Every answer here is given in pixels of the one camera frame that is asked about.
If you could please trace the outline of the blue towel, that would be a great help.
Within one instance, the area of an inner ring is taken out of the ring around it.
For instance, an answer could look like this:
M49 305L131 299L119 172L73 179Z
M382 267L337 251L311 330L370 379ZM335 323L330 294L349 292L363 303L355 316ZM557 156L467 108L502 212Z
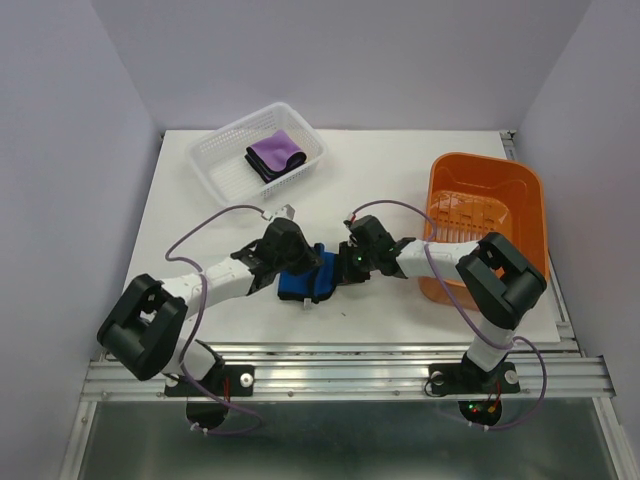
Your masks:
M341 281L338 255L326 250L323 243L314 245L322 264L300 275L287 271L280 274L277 296L281 301L309 301L312 304L328 300Z

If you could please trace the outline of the purple black-edged towel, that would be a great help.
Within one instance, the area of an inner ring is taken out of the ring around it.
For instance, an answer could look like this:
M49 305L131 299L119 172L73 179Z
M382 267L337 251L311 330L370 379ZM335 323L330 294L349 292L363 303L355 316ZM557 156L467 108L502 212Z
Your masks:
M307 155L284 130L277 130L273 135L248 146L244 158L261 180L268 184L301 167Z

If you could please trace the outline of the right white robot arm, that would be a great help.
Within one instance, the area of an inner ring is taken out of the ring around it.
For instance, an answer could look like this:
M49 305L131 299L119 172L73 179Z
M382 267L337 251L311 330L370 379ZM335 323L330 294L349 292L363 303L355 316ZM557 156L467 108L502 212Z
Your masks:
M497 232L478 241L437 243L396 240L372 215L352 217L345 225L349 239L340 244L342 282L363 283L373 272L436 279L475 334L460 366L461 381L472 390L491 384L522 318L547 288L544 275Z

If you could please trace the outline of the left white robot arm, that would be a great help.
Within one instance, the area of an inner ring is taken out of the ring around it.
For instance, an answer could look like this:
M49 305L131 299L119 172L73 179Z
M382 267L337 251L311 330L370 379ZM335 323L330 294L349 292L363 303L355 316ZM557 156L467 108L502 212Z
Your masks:
M134 377L158 374L187 378L199 393L215 392L222 382L222 357L182 334L185 320L198 321L206 309L252 295L284 271L304 274L322 264L300 227L287 218L269 223L262 238L194 273L164 280L148 274L126 287L97 333L99 344Z

